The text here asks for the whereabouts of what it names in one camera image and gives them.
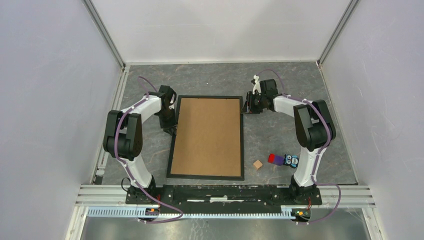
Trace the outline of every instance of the metal profile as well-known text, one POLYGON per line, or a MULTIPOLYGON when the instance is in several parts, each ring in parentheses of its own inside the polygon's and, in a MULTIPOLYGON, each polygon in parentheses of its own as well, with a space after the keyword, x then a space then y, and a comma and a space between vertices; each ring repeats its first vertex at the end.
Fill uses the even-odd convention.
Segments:
POLYGON ((368 228, 371 240, 384 240, 383 231, 380 228, 377 218, 377 209, 363 208, 363 217, 365 218, 366 227, 368 228))
MULTIPOLYGON (((368 186, 341 185, 341 201, 339 208, 375 208, 375 202, 368 186)), ((312 208, 332 208, 335 206, 339 192, 332 186, 319 186, 322 205, 313 205, 312 208)), ((119 185, 82 185, 76 206, 86 207, 134 207, 125 204, 126 192, 119 185)), ((157 204, 137 205, 136 207, 157 208, 157 204)), ((285 205, 282 208, 306 208, 306 205, 285 205)))
POLYGON ((66 232, 65 240, 81 239, 88 211, 89 208, 86 206, 76 206, 73 208, 73 213, 70 219, 68 230, 66 232))
POLYGON ((326 60, 327 56, 329 55, 330 50, 333 48, 334 43, 339 38, 340 33, 342 32, 343 28, 345 28, 345 25, 349 18, 352 15, 352 12, 355 10, 358 2, 360 0, 350 0, 349 4, 346 7, 346 10, 344 11, 343 15, 341 16, 340 20, 338 21, 337 26, 335 27, 330 39, 328 40, 327 45, 324 48, 324 51, 321 53, 321 56, 318 58, 317 63, 319 65, 322 65, 324 61, 326 60))
MULTIPOLYGON (((125 86, 127 84, 128 74, 131 66, 126 66, 122 72, 119 82, 116 86, 116 92, 113 96, 112 101, 112 110, 119 110, 121 108, 122 98, 124 96, 125 86)), ((97 167, 93 177, 92 182, 96 184, 101 184, 101 180, 96 181, 96 179, 101 179, 105 174, 106 163, 108 162, 109 153, 105 152, 103 147, 100 147, 100 150, 97 154, 97 167)))
POLYGON ((103 23, 102 19, 100 18, 99 13, 96 10, 96 7, 94 6, 93 2, 91 0, 82 0, 85 7, 88 10, 88 13, 90 13, 91 18, 93 19, 95 25, 97 26, 101 36, 106 41, 107 46, 112 51, 113 57, 115 58, 116 62, 119 64, 121 68, 125 67, 125 62, 122 59, 117 47, 114 44, 114 41, 112 40, 111 36, 109 35, 108 30, 105 27, 105 24, 103 23))

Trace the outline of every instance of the small wooden cube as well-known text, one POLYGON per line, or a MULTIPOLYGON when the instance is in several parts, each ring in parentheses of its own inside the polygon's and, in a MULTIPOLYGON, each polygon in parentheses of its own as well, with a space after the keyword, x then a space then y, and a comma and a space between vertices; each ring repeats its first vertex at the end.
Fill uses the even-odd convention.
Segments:
POLYGON ((262 162, 261 162, 261 161, 259 161, 259 160, 256 160, 256 161, 253 163, 253 166, 256 168, 256 170, 258 170, 258 169, 260 169, 260 168, 262 167, 262 162))

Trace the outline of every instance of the brown board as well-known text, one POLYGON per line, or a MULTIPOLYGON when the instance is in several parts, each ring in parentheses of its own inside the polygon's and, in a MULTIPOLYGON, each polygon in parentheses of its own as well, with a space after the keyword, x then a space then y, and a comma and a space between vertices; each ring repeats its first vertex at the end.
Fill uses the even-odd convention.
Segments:
POLYGON ((168 178, 244 180, 241 96, 178 97, 168 178))

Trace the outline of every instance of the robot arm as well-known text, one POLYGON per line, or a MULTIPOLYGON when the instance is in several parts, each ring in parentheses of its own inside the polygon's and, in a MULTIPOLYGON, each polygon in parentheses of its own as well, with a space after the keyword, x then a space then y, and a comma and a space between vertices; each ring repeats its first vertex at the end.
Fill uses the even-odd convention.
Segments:
MULTIPOLYGON (((160 86, 158 92, 150 92, 149 96, 146 95, 141 99, 145 100, 143 104, 135 107, 130 114, 128 114, 122 124, 120 130, 126 128, 126 133, 120 132, 118 136, 118 155, 123 160, 120 161, 128 175, 131 172, 132 176, 137 179, 138 183, 143 188, 148 188, 152 182, 152 175, 146 169, 145 163, 141 156, 143 148, 143 129, 142 123, 150 116, 157 115, 159 117, 160 127, 164 132, 172 135, 176 132, 177 121, 174 110, 176 93, 169 86, 160 86)), ((107 115, 106 129, 103 138, 103 148, 106 152, 110 153, 112 157, 115 156, 115 136, 123 113, 129 108, 121 111, 111 110, 107 115)))
POLYGON ((242 113, 259 114, 263 109, 269 109, 294 118, 296 136, 301 149, 299 164, 292 177, 291 185, 298 193, 304 188, 314 188, 311 176, 315 177, 317 174, 316 169, 318 169, 321 156, 326 150, 324 148, 320 152, 319 159, 315 163, 319 149, 327 141, 324 124, 327 124, 330 130, 331 140, 336 137, 336 130, 326 102, 324 100, 308 101, 322 115, 325 122, 321 122, 308 104, 278 94, 277 84, 274 79, 259 81, 259 78, 255 76, 252 83, 254 84, 253 91, 247 93, 242 113))

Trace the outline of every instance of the aluminum frame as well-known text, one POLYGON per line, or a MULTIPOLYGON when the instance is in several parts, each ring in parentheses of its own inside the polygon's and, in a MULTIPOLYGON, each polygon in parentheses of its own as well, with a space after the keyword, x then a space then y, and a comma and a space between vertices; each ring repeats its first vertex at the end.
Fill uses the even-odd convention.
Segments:
MULTIPOLYGON (((334 186, 318 186, 318 188, 321 192, 322 205, 313 205, 312 208, 333 208, 338 199, 337 188, 334 186)), ((366 185, 341 185, 340 188, 339 208, 362 209, 371 240, 386 239, 378 222, 378 212, 370 188, 366 185)), ((125 199, 126 193, 120 185, 81 185, 65 239, 81 239, 86 218, 89 216, 133 218, 136 215, 137 217, 146 217, 146 209, 159 207, 157 204, 125 204, 125 199)), ((282 214, 187 214, 185 218, 289 219, 290 217, 286 214, 289 210, 306 207, 306 205, 282 205, 282 214)), ((171 218, 174 215, 159 215, 159 217, 171 218)))
POLYGON ((327 45, 324 48, 324 51, 322 51, 321 56, 317 60, 318 65, 322 65, 323 62, 326 60, 327 56, 329 55, 330 50, 333 48, 334 43, 337 41, 337 39, 340 36, 340 33, 345 28, 346 23, 348 22, 349 18, 351 17, 352 12, 355 10, 359 1, 360 0, 350 0, 349 4, 346 7, 346 10, 344 10, 343 15, 341 16, 340 20, 338 21, 337 26, 335 27, 333 33, 331 34, 331 37, 328 40, 327 45))
MULTIPOLYGON (((126 66, 119 78, 118 84, 116 86, 116 92, 113 95, 111 110, 121 109, 122 98, 124 96, 125 86, 127 84, 130 67, 131 67, 130 65, 126 66)), ((103 138, 101 138, 100 149, 97 151, 97 157, 96 157, 97 159, 96 169, 94 171, 91 183, 95 183, 96 178, 98 177, 103 178, 103 175, 105 174, 106 163, 108 162, 108 157, 109 157, 109 153, 103 149, 103 138)))
POLYGON ((93 19, 94 24, 96 25, 98 31, 100 32, 101 36, 103 37, 104 41, 106 42, 107 46, 109 47, 110 51, 113 54, 113 57, 115 58, 116 62, 119 64, 121 68, 124 68, 126 66, 123 58, 121 57, 117 46, 115 45, 114 41, 112 40, 111 36, 109 35, 108 30, 106 29, 105 24, 103 23, 102 19, 100 18, 99 13, 96 10, 96 7, 94 6, 92 0, 82 0, 85 7, 87 8, 88 13, 90 14, 91 18, 93 19))

